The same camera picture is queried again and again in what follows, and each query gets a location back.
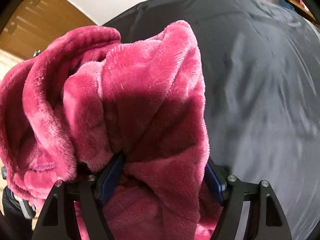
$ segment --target dark gray cover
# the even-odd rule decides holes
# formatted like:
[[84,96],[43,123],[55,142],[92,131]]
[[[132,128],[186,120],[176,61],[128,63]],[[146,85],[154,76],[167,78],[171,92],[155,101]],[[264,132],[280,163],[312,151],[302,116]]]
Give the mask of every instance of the dark gray cover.
[[259,0],[151,0],[105,26],[134,42],[180,19],[201,52],[212,159],[242,181],[268,180],[293,239],[306,239],[320,218],[315,31],[294,12]]

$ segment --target pink plush fabric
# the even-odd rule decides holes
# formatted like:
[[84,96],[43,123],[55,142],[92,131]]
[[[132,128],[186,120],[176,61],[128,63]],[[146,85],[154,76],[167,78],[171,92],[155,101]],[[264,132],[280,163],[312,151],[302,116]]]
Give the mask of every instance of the pink plush fabric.
[[77,164],[97,172],[122,150],[124,174],[103,208],[115,239],[209,239],[220,209],[201,186],[204,101],[188,23],[133,44],[121,44],[113,28],[75,29],[1,83],[9,188],[41,208],[56,180],[76,178]]

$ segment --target black pants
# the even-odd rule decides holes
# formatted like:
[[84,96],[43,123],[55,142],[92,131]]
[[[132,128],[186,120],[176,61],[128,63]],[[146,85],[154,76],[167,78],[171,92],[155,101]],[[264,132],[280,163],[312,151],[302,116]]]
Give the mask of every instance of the black pants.
[[2,195],[4,220],[20,240],[31,240],[32,220],[26,219],[19,202],[13,197],[11,190],[5,187]]

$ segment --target wooden door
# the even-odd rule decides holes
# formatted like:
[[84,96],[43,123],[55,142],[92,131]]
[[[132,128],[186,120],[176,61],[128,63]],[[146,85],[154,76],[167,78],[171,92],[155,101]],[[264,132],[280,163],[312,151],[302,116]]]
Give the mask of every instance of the wooden door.
[[88,25],[95,23],[67,0],[24,0],[0,35],[0,49],[29,59],[66,32]]

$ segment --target pink blanket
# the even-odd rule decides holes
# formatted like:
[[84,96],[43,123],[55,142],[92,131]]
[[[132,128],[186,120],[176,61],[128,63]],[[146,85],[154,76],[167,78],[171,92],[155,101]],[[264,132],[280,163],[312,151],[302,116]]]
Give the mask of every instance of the pink blanket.
[[[202,185],[209,144],[204,79],[188,23],[121,44],[117,30],[88,26],[56,39],[1,83],[0,157],[9,188],[41,208],[77,165],[126,163],[104,206],[116,240],[209,239],[220,215]],[[88,239],[79,219],[83,239]]]

